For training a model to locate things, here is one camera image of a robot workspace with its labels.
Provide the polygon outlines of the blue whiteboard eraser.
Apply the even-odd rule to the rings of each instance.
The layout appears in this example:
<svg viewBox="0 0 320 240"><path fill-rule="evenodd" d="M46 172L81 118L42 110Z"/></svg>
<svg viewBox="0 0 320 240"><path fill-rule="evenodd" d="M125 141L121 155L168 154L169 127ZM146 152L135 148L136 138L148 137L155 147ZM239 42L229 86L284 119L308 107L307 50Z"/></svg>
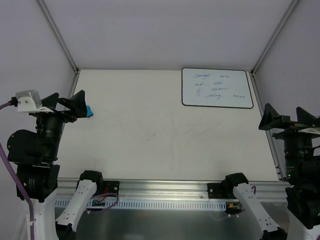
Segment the blue whiteboard eraser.
<svg viewBox="0 0 320 240"><path fill-rule="evenodd" d="M87 115L86 115L87 118L90 118L94 115L89 105L86 106L86 110L87 110Z"/></svg>

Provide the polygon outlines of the white whiteboard black frame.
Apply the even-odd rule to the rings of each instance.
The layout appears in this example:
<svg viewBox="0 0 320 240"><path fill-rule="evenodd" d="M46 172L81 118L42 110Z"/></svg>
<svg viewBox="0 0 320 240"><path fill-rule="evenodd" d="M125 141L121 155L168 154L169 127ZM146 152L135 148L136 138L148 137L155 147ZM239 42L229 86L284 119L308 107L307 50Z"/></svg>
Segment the white whiteboard black frame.
<svg viewBox="0 0 320 240"><path fill-rule="evenodd" d="M183 68L181 102L184 106L252 109L249 78L244 70Z"/></svg>

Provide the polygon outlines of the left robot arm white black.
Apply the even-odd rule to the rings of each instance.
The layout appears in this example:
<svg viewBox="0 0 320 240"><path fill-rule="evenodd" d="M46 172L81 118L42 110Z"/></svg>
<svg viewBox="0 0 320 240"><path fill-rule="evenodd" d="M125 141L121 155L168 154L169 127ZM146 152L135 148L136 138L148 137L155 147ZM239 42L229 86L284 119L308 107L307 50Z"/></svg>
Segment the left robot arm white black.
<svg viewBox="0 0 320 240"><path fill-rule="evenodd" d="M63 128L87 117L85 92L70 98L58 93L40 98L36 90L26 90L16 93L8 105L36 118L35 131L14 132L6 144L8 154L1 154L26 210L27 236L30 240L74 240L89 200L104 191L102 173L85 170L64 212L55 217L60 171L56 161Z"/></svg>

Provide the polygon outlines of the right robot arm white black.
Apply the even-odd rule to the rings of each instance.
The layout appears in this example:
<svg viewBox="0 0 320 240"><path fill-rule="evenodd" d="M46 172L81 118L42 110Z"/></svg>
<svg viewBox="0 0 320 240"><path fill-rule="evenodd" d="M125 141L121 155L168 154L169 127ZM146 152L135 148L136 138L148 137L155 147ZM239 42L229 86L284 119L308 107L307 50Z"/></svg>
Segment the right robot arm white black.
<svg viewBox="0 0 320 240"><path fill-rule="evenodd" d="M228 198L242 205L253 223L259 240L318 240L320 238L320 157L315 155L313 139L320 136L320 118L301 107L297 120L279 114L271 104L264 106L259 130L280 129L272 134L284 143L285 189L289 213L289 229L283 230L267 213L241 172L229 174L219 187Z"/></svg>

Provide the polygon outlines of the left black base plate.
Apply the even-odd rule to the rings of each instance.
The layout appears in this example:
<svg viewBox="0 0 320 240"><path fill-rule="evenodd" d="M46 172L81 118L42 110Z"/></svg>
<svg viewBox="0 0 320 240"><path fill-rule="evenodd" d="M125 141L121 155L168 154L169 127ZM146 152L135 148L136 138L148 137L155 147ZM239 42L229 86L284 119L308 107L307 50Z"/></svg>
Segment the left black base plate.
<svg viewBox="0 0 320 240"><path fill-rule="evenodd" d="M104 180L102 193L103 194L119 194L120 182L115 180Z"/></svg>

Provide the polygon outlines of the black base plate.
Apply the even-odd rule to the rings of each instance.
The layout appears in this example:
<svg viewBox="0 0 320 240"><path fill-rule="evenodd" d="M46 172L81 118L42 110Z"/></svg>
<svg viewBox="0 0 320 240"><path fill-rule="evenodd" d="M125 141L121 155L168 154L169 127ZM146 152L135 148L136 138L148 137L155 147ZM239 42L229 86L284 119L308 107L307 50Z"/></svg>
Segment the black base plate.
<svg viewBox="0 0 320 240"><path fill-rule="evenodd" d="M228 191L222 183L208 183L207 184L207 195L209 199L227 199Z"/></svg>
<svg viewBox="0 0 320 240"><path fill-rule="evenodd" d="M103 194L119 194L120 182L115 180L104 180L102 193Z"/></svg>

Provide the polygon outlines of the left aluminium frame post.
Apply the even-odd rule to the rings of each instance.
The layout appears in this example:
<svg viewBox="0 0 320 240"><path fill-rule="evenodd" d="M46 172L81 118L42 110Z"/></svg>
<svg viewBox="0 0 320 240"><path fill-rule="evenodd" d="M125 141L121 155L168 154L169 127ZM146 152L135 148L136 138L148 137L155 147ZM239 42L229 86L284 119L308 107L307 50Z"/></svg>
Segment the left aluminium frame post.
<svg viewBox="0 0 320 240"><path fill-rule="evenodd" d="M36 0L35 2L38 4L41 12L43 13L44 18L47 21L49 28L51 29L55 39L57 40L58 45L60 46L65 58L67 59L72 71L75 74L77 74L79 71L79 68L77 67L76 62L75 62L74 58L72 57L71 52L70 52L69 48L67 47L67 45L63 39L63 36L62 36L54 18L52 17L52 14L51 14L46 2L44 0Z"/></svg>

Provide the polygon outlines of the aluminium frame post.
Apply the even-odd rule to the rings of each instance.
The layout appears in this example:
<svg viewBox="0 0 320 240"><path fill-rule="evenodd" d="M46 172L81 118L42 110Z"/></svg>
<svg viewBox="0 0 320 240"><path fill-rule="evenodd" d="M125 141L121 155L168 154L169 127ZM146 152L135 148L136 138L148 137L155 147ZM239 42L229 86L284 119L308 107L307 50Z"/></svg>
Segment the aluminium frame post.
<svg viewBox="0 0 320 240"><path fill-rule="evenodd" d="M46 2L44 0L36 0L35 2L38 4L41 12L43 13L44 18L47 21L49 28L51 29L55 39L57 40L58 45L60 46L65 58L67 59L72 71L75 74L77 74L79 71L79 68L77 67L76 62L75 62L74 58L72 57L71 52L70 52L69 48L67 47L67 45L63 39L63 36L62 36L54 18L52 17L52 14L51 14Z"/></svg>
<svg viewBox="0 0 320 240"><path fill-rule="evenodd" d="M277 38L279 37L280 33L282 32L283 28L285 27L286 23L290 19L291 15L293 14L294 10L297 8L300 0L291 0L288 7L284 11L282 17L280 18L279 22L277 23L274 31L272 32L270 38L268 39L265 47L263 48L261 54L259 55L254 67L250 71L251 75L254 77L258 72L259 68L261 67L262 63L264 62L265 58L269 54L271 48L273 47L274 43L276 42Z"/></svg>

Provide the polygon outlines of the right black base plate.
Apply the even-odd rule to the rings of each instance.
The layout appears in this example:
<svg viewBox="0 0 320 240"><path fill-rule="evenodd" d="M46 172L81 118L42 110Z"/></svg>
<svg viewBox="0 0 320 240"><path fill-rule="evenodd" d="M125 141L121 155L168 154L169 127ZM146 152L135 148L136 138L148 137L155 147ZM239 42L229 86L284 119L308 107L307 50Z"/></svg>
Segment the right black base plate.
<svg viewBox="0 0 320 240"><path fill-rule="evenodd" d="M208 183L207 184L207 195L209 199L227 199L228 191L222 183Z"/></svg>

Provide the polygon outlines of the aluminium mounting rail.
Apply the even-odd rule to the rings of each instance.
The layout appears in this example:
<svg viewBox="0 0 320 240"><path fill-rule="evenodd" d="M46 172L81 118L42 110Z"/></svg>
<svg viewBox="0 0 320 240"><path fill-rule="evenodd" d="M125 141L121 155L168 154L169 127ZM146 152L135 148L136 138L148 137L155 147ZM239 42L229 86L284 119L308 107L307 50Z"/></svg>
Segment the aluminium mounting rail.
<svg viewBox="0 0 320 240"><path fill-rule="evenodd" d="M208 197L208 181L119 179L121 200L213 201ZM285 202L288 182L251 181L261 202Z"/></svg>

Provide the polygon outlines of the right aluminium frame post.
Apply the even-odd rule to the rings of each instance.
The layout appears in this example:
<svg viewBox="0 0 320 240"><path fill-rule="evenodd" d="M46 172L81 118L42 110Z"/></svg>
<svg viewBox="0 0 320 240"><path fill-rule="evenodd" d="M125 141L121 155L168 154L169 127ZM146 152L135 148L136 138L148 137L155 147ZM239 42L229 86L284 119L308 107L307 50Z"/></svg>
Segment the right aluminium frame post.
<svg viewBox="0 0 320 240"><path fill-rule="evenodd" d="M264 62L265 58L269 54L271 48L273 47L274 43L276 42L277 38L279 37L280 33L282 32L283 28L285 27L286 23L290 19L291 15L293 14L294 10L297 8L300 0L291 0L288 7L284 11L282 17L280 18L279 22L277 23L274 31L272 32L270 38L268 39L265 47L263 48L261 54L259 55L254 67L250 71L251 75L254 77L258 72L259 68L261 67L262 63Z"/></svg>

